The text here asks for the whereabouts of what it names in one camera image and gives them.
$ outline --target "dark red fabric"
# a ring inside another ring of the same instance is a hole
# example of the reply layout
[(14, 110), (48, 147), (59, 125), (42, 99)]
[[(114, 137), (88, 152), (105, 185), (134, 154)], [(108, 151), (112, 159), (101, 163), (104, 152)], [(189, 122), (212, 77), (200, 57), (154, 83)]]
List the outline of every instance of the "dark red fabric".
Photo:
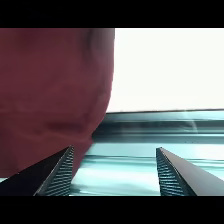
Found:
[(110, 98), (114, 29), (0, 29), (0, 177), (75, 146), (73, 174)]

